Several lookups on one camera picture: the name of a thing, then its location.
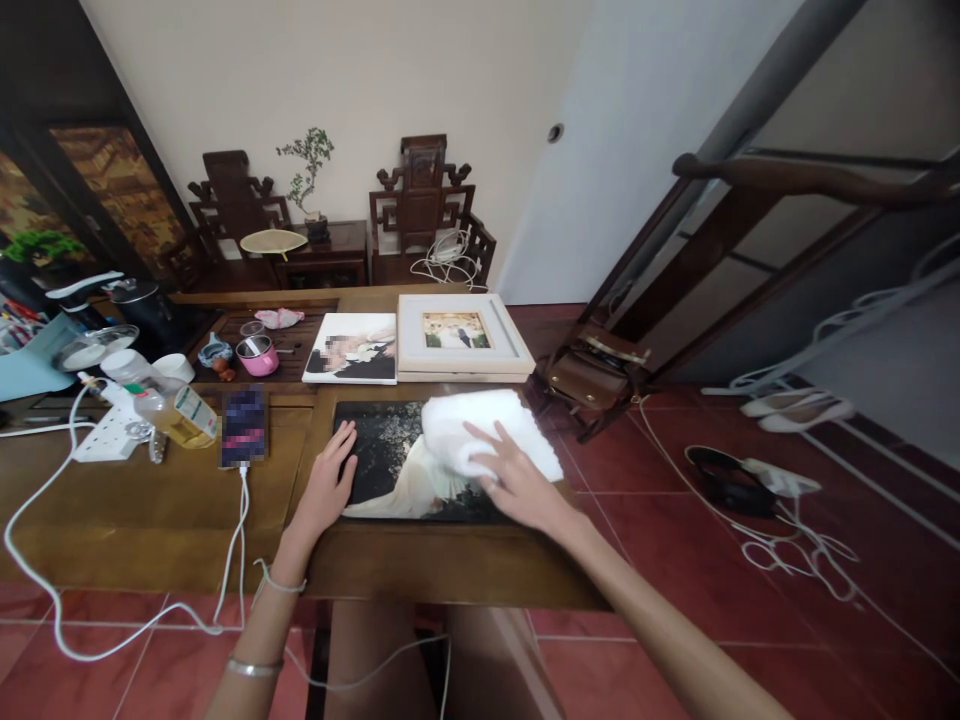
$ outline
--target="side table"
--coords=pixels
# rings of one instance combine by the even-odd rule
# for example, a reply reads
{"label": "side table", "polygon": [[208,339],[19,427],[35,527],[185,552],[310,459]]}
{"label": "side table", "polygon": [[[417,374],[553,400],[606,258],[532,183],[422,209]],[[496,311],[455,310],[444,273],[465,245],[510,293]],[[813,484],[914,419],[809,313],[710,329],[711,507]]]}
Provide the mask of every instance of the side table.
{"label": "side table", "polygon": [[[366,287],[370,276],[367,221],[332,222],[327,228],[329,243],[308,242],[288,252],[286,261],[279,254],[269,256],[281,290]],[[304,237],[307,235],[305,225],[294,225],[292,230]]]}

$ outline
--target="blue container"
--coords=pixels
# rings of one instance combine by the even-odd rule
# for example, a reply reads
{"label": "blue container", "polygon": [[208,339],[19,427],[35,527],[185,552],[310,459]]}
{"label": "blue container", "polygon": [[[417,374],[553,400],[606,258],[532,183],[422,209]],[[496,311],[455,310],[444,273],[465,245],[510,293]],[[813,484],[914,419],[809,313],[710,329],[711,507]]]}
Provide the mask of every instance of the blue container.
{"label": "blue container", "polygon": [[26,347],[0,355],[0,401],[54,392],[77,381],[53,367],[53,358],[82,334],[66,313],[60,313]]}

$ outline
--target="white lid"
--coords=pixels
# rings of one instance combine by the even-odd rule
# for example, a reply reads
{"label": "white lid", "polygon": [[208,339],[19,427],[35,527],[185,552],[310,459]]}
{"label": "white lid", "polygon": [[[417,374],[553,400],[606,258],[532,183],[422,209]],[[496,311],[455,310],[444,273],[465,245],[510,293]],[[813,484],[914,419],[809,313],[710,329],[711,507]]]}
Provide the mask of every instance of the white lid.
{"label": "white lid", "polygon": [[136,350],[130,349],[117,350],[115,353],[110,353],[100,363],[100,369],[110,377],[114,377],[114,375],[117,374],[122,375],[125,371],[136,371],[144,366],[147,368],[150,367],[147,359]]}

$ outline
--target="pink cloth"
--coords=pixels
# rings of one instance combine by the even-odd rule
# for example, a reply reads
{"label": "pink cloth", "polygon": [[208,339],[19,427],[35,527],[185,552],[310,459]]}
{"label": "pink cloth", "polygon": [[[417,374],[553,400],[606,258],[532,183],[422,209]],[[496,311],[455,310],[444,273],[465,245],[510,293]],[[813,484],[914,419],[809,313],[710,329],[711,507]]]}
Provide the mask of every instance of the pink cloth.
{"label": "pink cloth", "polygon": [[304,318],[302,312],[296,310],[287,310],[286,308],[280,308],[276,311],[258,310],[253,314],[253,316],[270,330],[280,330],[281,328],[296,325]]}

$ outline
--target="bamboo fan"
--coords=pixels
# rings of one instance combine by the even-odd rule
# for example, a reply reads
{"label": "bamboo fan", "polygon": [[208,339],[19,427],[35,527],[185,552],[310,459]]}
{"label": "bamboo fan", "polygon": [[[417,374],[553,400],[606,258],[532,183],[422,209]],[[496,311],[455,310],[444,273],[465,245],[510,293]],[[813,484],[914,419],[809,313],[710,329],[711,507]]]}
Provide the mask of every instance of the bamboo fan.
{"label": "bamboo fan", "polygon": [[287,259],[288,252],[306,244],[307,239],[303,235],[289,230],[261,230],[247,235],[240,241],[240,247],[247,252],[261,255],[280,253],[284,261]]}

